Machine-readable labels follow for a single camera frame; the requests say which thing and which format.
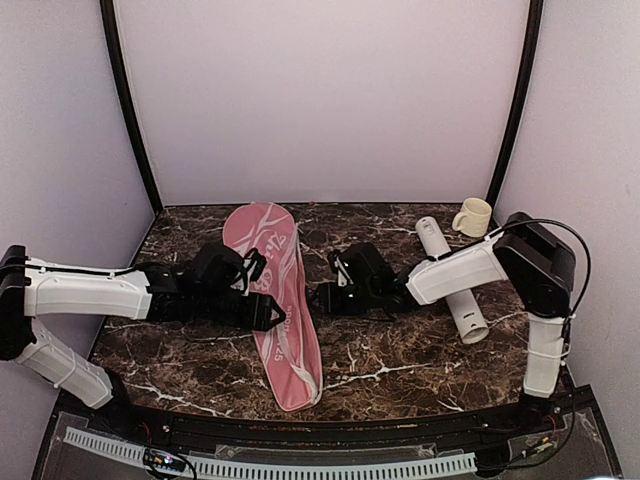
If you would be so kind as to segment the pink racket cover bag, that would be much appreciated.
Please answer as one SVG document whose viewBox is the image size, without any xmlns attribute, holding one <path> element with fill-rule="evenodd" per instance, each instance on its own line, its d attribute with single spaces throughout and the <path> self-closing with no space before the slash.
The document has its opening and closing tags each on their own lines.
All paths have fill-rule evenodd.
<svg viewBox="0 0 640 480">
<path fill-rule="evenodd" d="M 319 341 L 306 300 L 306 278 L 298 225 L 291 213 L 274 203 L 237 208 L 223 227 L 223 242 L 240 255 L 255 248 L 266 258 L 255 293 L 272 296 L 285 320 L 254 340 L 271 390 L 285 412 L 317 404 L 323 390 Z"/>
</svg>

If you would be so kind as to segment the white shuttlecock tube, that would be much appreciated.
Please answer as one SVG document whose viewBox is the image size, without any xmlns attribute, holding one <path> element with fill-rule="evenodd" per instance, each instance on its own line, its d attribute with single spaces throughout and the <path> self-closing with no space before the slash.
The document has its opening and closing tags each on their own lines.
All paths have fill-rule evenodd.
<svg viewBox="0 0 640 480">
<path fill-rule="evenodd" d="M 416 222 L 416 232 L 429 256 L 439 258 L 451 252 L 433 217 L 419 219 Z M 445 299 L 463 344 L 475 344 L 486 338 L 489 327 L 468 281 L 462 280 L 461 273 L 451 268 L 438 273 L 434 269 L 427 270 L 426 267 L 427 264 L 424 264 L 421 272 L 416 272 L 411 278 L 414 290 L 420 293 L 419 299 L 423 303 Z"/>
</svg>

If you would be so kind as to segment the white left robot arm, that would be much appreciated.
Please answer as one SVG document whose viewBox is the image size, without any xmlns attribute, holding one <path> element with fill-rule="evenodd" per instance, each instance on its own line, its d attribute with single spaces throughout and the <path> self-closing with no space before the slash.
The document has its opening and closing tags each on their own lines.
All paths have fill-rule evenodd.
<svg viewBox="0 0 640 480">
<path fill-rule="evenodd" d="M 1 358 L 25 365 L 94 410 L 120 436 L 141 427 L 119 377 L 79 356 L 51 334 L 39 317 L 56 314 L 116 316 L 161 323 L 209 320 L 267 332 L 286 314 L 252 282 L 266 267 L 256 249 L 240 255 L 209 243 L 174 266 L 145 262 L 125 269 L 60 265 L 30 257 L 22 245 L 1 259 Z"/>
</svg>

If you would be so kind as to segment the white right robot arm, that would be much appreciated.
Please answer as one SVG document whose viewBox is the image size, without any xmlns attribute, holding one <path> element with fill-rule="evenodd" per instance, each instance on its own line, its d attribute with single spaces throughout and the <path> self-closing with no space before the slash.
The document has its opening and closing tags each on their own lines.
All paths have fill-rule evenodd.
<svg viewBox="0 0 640 480">
<path fill-rule="evenodd" d="M 534 432 L 549 416 L 571 322 L 582 300 L 572 294 L 576 256 L 549 231 L 551 219 L 512 214 L 505 225 L 471 244 L 395 272 L 371 243 L 335 250 L 328 263 L 336 278 L 310 294 L 326 315 L 356 316 L 381 310 L 393 318 L 460 292 L 501 281 L 511 283 L 529 319 L 523 392 L 528 397 L 510 413 L 521 434 Z"/>
</svg>

